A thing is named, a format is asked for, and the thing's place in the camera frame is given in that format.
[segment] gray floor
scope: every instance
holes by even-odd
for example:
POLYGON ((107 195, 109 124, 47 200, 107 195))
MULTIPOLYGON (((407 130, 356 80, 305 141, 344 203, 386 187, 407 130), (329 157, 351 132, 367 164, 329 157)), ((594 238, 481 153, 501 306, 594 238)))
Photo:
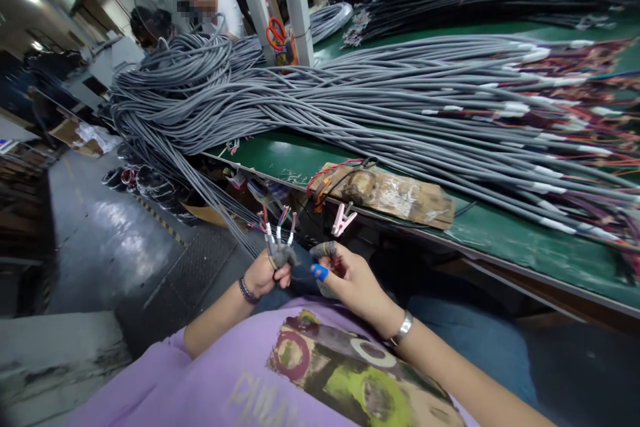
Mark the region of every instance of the gray floor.
MULTIPOLYGON (((189 228, 158 209, 192 243, 192 252, 183 256, 185 249, 133 197, 101 185, 104 173, 117 164, 114 154, 96 160, 71 151, 50 170, 58 250, 49 312, 125 305, 130 330, 143 331, 152 322, 139 314, 165 306, 163 295, 177 294, 187 309, 173 312, 173 319, 184 322, 211 305, 250 260, 226 230, 189 228), (197 269, 189 270, 194 263, 197 269), (198 286, 184 283, 185 275, 202 276, 203 266, 210 275, 198 286), (189 294, 194 288, 195 295, 189 294)), ((371 246, 360 242, 356 250, 366 256, 371 246)), ((513 296, 504 300, 515 301, 513 296)), ((542 411, 554 422, 561 427, 640 425, 639 338, 586 325, 535 330, 525 337, 542 411)))
MULTIPOLYGON (((68 151, 49 170, 57 265, 49 312, 111 310, 127 296, 148 296, 184 247, 135 198, 101 184, 119 165, 68 151)), ((189 242, 195 230, 159 207, 162 218, 189 242)))

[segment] printed graphic on shirt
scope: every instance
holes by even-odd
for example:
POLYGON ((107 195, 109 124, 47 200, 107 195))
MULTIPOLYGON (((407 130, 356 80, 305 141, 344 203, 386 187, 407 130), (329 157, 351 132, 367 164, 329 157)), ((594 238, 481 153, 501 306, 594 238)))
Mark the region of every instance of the printed graphic on shirt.
POLYGON ((285 320, 267 366, 360 426, 465 425, 437 382, 307 311, 285 320))

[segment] orange scissors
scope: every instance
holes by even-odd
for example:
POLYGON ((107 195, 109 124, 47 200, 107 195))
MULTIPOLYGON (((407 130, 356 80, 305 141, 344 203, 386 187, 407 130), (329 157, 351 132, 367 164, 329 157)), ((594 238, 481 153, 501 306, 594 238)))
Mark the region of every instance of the orange scissors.
POLYGON ((267 27, 267 40, 269 40, 271 46, 278 51, 284 48, 287 42, 287 34, 280 20, 276 18, 269 19, 269 26, 267 27))

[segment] person's left hand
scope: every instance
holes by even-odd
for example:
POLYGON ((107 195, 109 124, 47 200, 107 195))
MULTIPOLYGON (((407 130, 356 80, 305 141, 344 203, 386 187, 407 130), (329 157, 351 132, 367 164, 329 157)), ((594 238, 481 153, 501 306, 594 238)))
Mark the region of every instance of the person's left hand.
POLYGON ((291 265, 287 262, 282 268, 274 270, 269 261, 269 252, 264 249, 245 273, 245 285, 256 297, 268 294, 278 282, 282 288, 291 284, 291 265))

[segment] hand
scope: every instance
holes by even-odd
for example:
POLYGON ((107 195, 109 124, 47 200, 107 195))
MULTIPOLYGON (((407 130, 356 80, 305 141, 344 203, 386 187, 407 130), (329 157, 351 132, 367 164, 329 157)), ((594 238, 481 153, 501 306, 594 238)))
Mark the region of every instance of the hand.
POLYGON ((382 290, 364 258, 337 242, 316 246, 311 254, 321 266, 311 267, 313 275, 354 314, 369 322, 384 339, 398 333, 405 312, 382 290))
POLYGON ((276 282, 282 288, 289 287, 291 265, 287 262, 282 268, 274 270, 269 261, 269 253, 264 249, 245 272, 245 285, 253 295, 260 298, 273 290, 276 282))

